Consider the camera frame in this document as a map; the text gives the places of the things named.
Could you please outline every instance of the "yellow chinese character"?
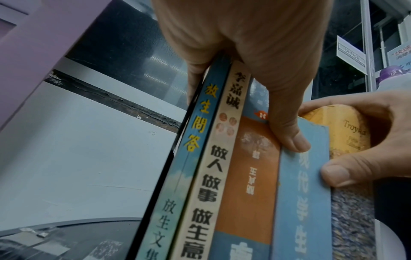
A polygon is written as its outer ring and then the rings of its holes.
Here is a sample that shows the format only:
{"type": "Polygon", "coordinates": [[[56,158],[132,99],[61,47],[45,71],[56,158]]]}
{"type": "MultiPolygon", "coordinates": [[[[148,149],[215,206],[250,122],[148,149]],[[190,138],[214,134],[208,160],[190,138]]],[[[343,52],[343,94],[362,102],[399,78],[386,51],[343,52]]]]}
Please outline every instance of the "yellow chinese character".
{"type": "Polygon", "coordinates": [[[200,137],[190,135],[188,138],[190,140],[184,144],[184,146],[187,146],[187,151],[192,152],[194,149],[199,148],[197,141],[200,140],[200,137]]]}
{"type": "Polygon", "coordinates": [[[207,99],[206,101],[203,101],[203,102],[201,102],[200,104],[202,104],[202,105],[203,105],[203,109],[202,109],[202,110],[200,110],[200,112],[203,112],[203,113],[208,114],[207,109],[208,109],[208,107],[210,106],[210,100],[209,100],[209,99],[207,99]]]}
{"type": "Polygon", "coordinates": [[[216,97],[215,94],[216,94],[217,90],[218,90],[217,85],[210,84],[210,86],[207,86],[207,89],[205,90],[205,93],[207,95],[211,95],[213,97],[216,97]]]}
{"type": "Polygon", "coordinates": [[[198,132],[202,133],[204,132],[204,128],[206,127],[206,125],[207,125],[207,118],[196,116],[196,119],[194,120],[192,128],[199,129],[198,132]]]}

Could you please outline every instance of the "white sign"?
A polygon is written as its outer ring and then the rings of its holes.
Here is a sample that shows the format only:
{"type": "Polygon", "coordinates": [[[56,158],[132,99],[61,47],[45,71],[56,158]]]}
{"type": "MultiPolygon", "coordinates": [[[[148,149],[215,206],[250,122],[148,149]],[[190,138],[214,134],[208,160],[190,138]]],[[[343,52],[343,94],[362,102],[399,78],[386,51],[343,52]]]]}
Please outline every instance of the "white sign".
{"type": "Polygon", "coordinates": [[[365,54],[339,36],[337,36],[337,57],[367,75],[365,54]]]}

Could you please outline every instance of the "purple beam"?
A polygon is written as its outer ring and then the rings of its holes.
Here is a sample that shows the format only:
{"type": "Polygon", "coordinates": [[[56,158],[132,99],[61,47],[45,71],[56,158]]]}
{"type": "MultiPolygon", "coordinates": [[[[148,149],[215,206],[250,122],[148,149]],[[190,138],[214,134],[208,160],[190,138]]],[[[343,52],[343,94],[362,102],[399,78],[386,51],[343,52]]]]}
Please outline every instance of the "purple beam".
{"type": "Polygon", "coordinates": [[[111,0],[43,0],[0,40],[0,130],[111,0]]]}

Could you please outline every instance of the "sign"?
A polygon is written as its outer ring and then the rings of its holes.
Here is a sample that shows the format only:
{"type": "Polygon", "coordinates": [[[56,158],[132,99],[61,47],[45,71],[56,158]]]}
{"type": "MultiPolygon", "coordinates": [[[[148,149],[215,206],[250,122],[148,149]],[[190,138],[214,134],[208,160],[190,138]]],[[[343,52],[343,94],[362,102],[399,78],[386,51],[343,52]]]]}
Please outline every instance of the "sign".
{"type": "Polygon", "coordinates": [[[387,52],[387,56],[390,66],[400,66],[403,72],[411,70],[411,42],[401,44],[397,48],[387,52]]]}
{"type": "Polygon", "coordinates": [[[339,36],[337,36],[337,57],[367,75],[365,54],[339,36]]]}

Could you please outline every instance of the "yellow book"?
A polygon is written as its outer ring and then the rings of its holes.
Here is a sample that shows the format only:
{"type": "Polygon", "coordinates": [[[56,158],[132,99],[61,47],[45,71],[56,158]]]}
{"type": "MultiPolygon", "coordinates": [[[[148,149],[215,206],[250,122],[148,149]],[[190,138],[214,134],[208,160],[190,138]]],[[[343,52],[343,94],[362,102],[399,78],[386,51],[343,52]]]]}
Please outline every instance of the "yellow book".
{"type": "MultiPolygon", "coordinates": [[[[351,106],[325,106],[302,117],[328,126],[330,159],[370,148],[367,119],[351,106]]],[[[332,189],[331,205],[333,259],[375,259],[372,184],[332,189]]]]}

